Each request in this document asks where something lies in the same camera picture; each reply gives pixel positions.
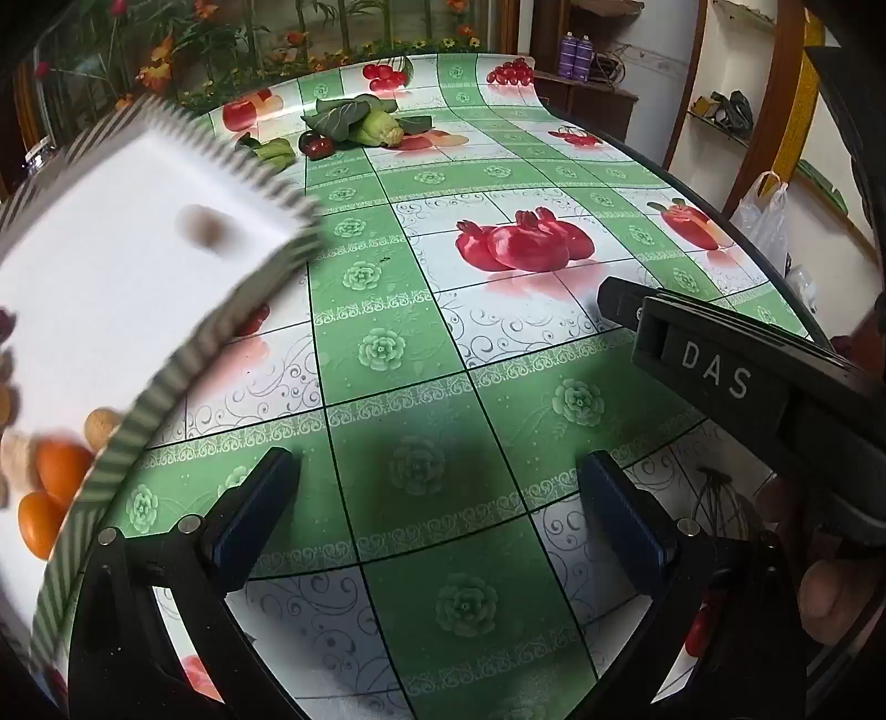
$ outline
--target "orange flower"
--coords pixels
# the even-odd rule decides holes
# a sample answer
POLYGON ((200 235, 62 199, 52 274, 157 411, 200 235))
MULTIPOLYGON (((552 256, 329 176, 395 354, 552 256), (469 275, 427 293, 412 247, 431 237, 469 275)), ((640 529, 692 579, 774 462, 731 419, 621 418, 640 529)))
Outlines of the orange flower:
POLYGON ((194 14, 201 20, 209 20, 209 16, 218 9, 218 5, 210 5, 206 0, 194 0, 194 14))
POLYGON ((131 92, 128 92, 122 98, 118 98, 117 102, 113 104, 115 110, 124 110, 125 108, 132 105, 132 101, 134 96, 131 92))
POLYGON ((172 33, 169 33, 163 42, 151 51, 151 60, 154 62, 165 60, 170 52, 172 52, 172 33))
POLYGON ((144 87, 151 88, 154 92, 162 92, 167 80, 171 78, 172 69, 167 62, 161 62, 156 67, 143 67, 136 75, 136 79, 141 81, 144 87))

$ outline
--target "blue gripper pad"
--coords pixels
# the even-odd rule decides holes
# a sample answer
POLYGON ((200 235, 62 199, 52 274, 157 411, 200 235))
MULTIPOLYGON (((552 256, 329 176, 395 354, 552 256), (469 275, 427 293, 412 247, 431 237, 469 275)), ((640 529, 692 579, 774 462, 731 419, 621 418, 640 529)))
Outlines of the blue gripper pad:
POLYGON ((579 494, 585 515, 599 521, 633 587, 654 599, 677 551, 671 517, 605 450, 592 452, 581 464, 579 494))

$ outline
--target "red pepper print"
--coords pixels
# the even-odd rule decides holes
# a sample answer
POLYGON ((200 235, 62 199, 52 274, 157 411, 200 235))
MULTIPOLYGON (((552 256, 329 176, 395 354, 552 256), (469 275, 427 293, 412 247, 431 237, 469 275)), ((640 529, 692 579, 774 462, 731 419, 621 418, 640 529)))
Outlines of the red pepper print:
POLYGON ((550 272, 569 262, 569 250, 559 237, 539 227, 539 218, 525 210, 517 211, 517 225, 503 225, 489 233, 493 257, 515 270, 550 272))
POLYGON ((268 319, 268 315, 271 314, 271 308, 267 305, 260 305, 258 309, 253 312, 253 315, 246 320, 237 331, 234 333, 235 338, 244 338, 247 335, 254 335, 261 329, 261 324, 268 319))
POLYGON ((510 266, 498 262, 489 252, 489 231, 494 230, 494 227, 487 225, 481 228, 470 220, 461 220, 455 225, 462 231, 462 234, 455 239, 455 247, 465 261, 486 272, 512 270, 510 266))
POLYGON ((566 244, 570 260, 586 260, 594 254, 594 241, 578 225, 557 220, 554 213, 546 207, 537 207, 535 212, 539 217, 539 227, 550 235, 561 238, 566 244))
POLYGON ((711 221, 710 217, 701 210, 690 207, 681 198, 675 198, 673 203, 670 207, 659 205, 657 202, 650 202, 647 205, 654 210, 658 210, 668 227, 687 242, 691 242, 702 250, 718 249, 717 240, 714 239, 708 230, 708 223, 711 221))
POLYGON ((587 132, 582 135, 575 130, 575 128, 567 128, 566 131, 558 130, 557 132, 549 130, 548 134, 554 137, 559 137, 570 145, 575 145, 576 147, 595 147, 596 145, 602 145, 602 140, 599 137, 594 137, 587 132))

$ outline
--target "green leaf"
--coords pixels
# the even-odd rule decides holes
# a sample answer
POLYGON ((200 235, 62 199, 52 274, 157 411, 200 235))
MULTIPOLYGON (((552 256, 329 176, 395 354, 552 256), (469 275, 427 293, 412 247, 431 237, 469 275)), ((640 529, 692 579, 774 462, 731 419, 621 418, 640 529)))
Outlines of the green leaf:
POLYGON ((421 135, 433 127, 434 119, 430 115, 416 115, 411 118, 397 118, 397 122, 407 135, 421 135))
POLYGON ((403 56, 403 72, 406 73, 406 82, 403 83, 403 87, 409 87, 409 84, 412 82, 412 75, 415 73, 416 69, 412 66, 412 60, 409 59, 407 55, 403 56))
POLYGON ((329 110, 331 110, 333 107, 341 107, 342 105, 347 105, 348 103, 369 103, 370 108, 379 107, 386 113, 397 112, 396 100, 383 100, 367 92, 358 95, 356 98, 339 98, 337 100, 324 100, 320 98, 317 100, 316 111, 318 113, 326 113, 329 112, 329 110))
POLYGON ((305 115, 302 117, 310 129, 337 143, 347 140, 347 134, 355 122, 361 121, 369 114, 372 106, 367 102, 350 101, 344 105, 333 107, 325 113, 305 115))

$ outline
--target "leafy vegetable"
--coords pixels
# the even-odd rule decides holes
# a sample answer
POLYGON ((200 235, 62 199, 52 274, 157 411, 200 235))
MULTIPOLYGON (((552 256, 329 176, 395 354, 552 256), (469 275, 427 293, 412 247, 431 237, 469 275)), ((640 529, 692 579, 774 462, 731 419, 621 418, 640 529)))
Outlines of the leafy vegetable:
POLYGON ((367 102, 352 100, 344 105, 333 107, 325 113, 305 115, 302 120, 307 123, 310 129, 316 130, 330 140, 341 143, 347 140, 351 126, 369 115, 371 109, 372 106, 367 102))
POLYGON ((421 135, 433 127, 434 119, 430 115, 416 115, 411 118, 397 118, 406 135, 421 135))
POLYGON ((403 139, 403 128, 391 115, 374 107, 360 124, 354 126, 347 139, 370 147, 396 147, 403 139))
POLYGON ((397 112, 397 101, 394 99, 383 100, 381 98, 377 98, 375 95, 370 95, 369 93, 364 92, 362 95, 358 95, 356 98, 340 98, 338 100, 317 100, 316 110, 318 113, 325 113, 331 110, 334 107, 341 107, 342 105, 347 105, 348 103, 361 103, 366 102, 369 103, 370 107, 378 107, 384 110, 386 113, 396 113, 397 112))

